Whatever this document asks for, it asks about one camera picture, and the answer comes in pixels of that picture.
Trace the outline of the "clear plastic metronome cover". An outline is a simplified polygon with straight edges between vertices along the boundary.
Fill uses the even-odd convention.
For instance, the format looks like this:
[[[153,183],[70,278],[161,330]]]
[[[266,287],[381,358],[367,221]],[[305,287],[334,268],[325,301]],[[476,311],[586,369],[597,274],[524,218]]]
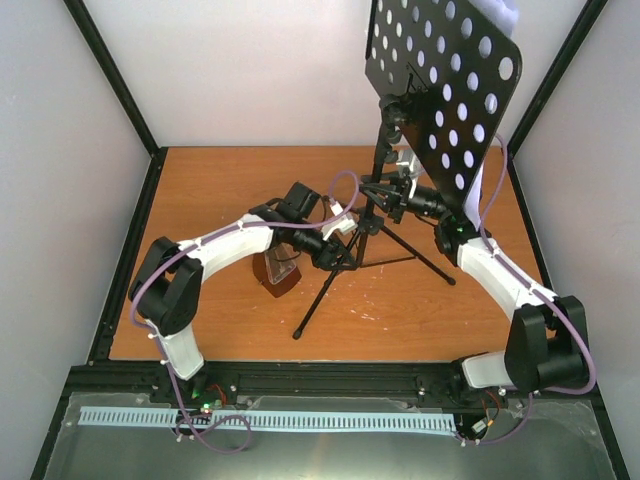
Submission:
[[[277,285],[294,273],[296,261],[283,245],[273,247],[264,253],[265,280]]]

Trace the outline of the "brown wooden metronome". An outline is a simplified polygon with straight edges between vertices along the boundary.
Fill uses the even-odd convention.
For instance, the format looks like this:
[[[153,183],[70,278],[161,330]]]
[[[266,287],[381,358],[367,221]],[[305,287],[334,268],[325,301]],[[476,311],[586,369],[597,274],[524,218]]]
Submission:
[[[253,274],[269,294],[279,298],[293,289],[302,278],[297,258],[298,254],[293,255],[284,245],[273,247],[253,255]]]

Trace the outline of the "black music stand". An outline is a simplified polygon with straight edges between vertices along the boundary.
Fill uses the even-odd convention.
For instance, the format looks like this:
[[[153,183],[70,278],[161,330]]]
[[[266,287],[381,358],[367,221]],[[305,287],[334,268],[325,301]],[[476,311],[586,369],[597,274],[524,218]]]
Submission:
[[[518,47],[470,1],[375,1],[365,59],[381,116],[365,176],[398,174],[398,151],[410,148],[424,168],[418,186],[434,189],[454,216],[470,221],[464,204],[519,80]],[[359,267],[368,239],[390,219],[379,209],[361,215],[361,208],[349,241]]]

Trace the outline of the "white sheet music paper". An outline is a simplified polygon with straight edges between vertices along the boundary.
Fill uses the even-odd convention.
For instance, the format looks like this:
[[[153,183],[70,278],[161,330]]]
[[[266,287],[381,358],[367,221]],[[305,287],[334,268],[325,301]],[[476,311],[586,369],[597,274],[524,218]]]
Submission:
[[[512,0],[470,0],[470,3],[507,38],[511,38],[519,19],[519,9]],[[470,217],[470,221],[476,230],[481,224],[480,199],[482,195],[482,182],[484,174],[484,161],[480,161],[480,168],[471,187],[471,198],[464,204],[464,213]]]

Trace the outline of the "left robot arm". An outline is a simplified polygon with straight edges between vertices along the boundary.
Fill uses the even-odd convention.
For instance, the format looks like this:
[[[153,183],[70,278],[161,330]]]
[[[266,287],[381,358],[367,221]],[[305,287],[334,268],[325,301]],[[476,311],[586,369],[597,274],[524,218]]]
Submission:
[[[332,215],[310,223],[308,217],[320,199],[317,192],[297,182],[285,197],[262,203],[211,233],[180,242],[163,236],[151,244],[130,285],[131,318],[149,330],[175,375],[172,388],[184,401],[197,402],[208,390],[192,322],[201,286],[211,276],[281,244],[307,254],[320,270],[356,267],[349,249],[336,237],[357,230],[351,207],[331,198]]]

